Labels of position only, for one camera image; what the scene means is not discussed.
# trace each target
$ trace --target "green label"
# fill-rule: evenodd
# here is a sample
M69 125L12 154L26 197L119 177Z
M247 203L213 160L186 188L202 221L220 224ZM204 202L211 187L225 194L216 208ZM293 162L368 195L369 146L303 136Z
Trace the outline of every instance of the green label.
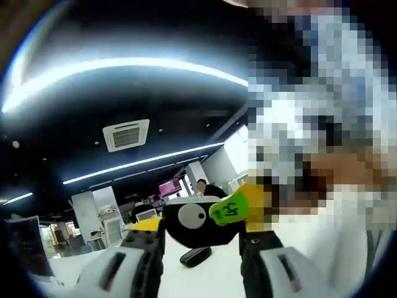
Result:
M248 216L248 201L241 191L228 199L213 204L210 208L210 217L217 225L227 225L240 222Z

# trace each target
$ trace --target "googly eye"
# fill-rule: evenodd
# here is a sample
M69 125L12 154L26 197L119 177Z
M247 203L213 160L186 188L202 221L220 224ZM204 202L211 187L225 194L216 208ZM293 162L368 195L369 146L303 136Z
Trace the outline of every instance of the googly eye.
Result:
M200 228L207 218L205 210L197 204L186 204L179 209L179 222L190 229Z

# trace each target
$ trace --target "ceiling air conditioner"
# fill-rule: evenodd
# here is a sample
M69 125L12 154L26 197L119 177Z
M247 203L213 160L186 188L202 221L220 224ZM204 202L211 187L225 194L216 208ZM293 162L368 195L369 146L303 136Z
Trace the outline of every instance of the ceiling air conditioner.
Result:
M102 129L109 152L115 152L146 143L149 119L111 125Z

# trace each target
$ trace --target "black ceiling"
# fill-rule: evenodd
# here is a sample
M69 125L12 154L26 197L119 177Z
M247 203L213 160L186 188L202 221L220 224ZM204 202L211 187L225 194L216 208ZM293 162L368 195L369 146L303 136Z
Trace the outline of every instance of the black ceiling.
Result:
M24 82L70 63L130 56L184 60L247 78L246 38L234 7L219 1L208 9L202 1L185 1L184 7L153 9L149 3L121 2L77 1L68 7L41 37ZM112 185L119 204L150 195L186 164L203 161L219 147L62 182L223 142L248 121L241 113L246 99L245 86L169 68L119 66L63 78L2 115L0 150L6 158L0 164L0 196L33 193L2 208L65 220L73 214L68 199L82 191ZM102 128L141 119L150 121L146 144L109 153Z

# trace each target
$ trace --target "display screen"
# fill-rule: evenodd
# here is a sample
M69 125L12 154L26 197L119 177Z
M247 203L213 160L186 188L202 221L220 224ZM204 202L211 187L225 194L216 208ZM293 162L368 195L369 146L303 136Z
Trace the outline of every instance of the display screen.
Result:
M175 194L176 192L182 189L181 185L179 184L179 179L171 180L167 183L164 183L159 186L159 191L161 196L169 196L171 194Z
M54 276L44 251L38 217L10 220L9 228L22 266L36 276Z

